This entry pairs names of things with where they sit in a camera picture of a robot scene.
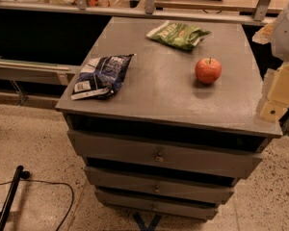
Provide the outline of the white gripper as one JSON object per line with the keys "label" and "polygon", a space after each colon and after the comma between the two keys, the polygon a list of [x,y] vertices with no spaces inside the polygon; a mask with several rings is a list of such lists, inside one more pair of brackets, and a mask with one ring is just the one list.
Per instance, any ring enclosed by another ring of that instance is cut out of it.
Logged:
{"label": "white gripper", "polygon": [[268,69],[266,78],[269,90],[259,117],[269,122],[278,122],[289,107],[289,62],[284,62],[277,70]]}

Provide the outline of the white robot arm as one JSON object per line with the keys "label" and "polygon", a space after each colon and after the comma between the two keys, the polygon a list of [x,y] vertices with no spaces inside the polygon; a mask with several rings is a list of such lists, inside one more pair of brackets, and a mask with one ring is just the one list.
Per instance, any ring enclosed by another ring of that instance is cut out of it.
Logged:
{"label": "white robot arm", "polygon": [[277,70],[268,69],[258,105],[258,116],[278,122],[289,108],[289,3],[275,21],[262,27],[252,37],[258,44],[271,44],[272,55],[282,60]]}

